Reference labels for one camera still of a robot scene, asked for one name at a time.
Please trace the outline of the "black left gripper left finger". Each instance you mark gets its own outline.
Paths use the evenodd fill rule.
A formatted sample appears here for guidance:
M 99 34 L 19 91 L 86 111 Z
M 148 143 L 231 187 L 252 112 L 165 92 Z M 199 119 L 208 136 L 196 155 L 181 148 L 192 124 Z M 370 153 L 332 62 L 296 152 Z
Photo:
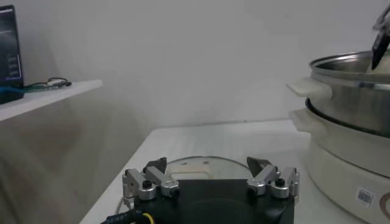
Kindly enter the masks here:
M 126 169 L 122 175 L 123 197 L 153 200 L 158 192 L 166 198 L 178 196 L 179 182 L 165 174 L 167 164 L 166 157 L 162 157 L 149 161 L 141 171 Z

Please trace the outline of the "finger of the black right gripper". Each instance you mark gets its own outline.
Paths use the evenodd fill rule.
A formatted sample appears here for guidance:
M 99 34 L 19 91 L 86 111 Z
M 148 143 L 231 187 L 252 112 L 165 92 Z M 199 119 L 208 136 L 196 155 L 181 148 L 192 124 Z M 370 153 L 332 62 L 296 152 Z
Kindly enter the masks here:
M 389 5 L 377 18 L 372 30 L 378 32 L 371 47 L 371 70 L 377 68 L 389 46 Z

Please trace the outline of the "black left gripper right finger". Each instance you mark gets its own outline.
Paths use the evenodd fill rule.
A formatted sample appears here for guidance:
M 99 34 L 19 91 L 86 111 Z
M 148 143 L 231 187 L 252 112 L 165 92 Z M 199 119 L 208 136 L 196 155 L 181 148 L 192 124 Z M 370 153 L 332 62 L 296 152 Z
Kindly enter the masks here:
M 247 157 L 247 166 L 252 178 L 247 180 L 247 187 L 256 196 L 262 196 L 267 191 L 274 198 L 299 197 L 300 173 L 295 167 L 280 170 L 266 159 Z

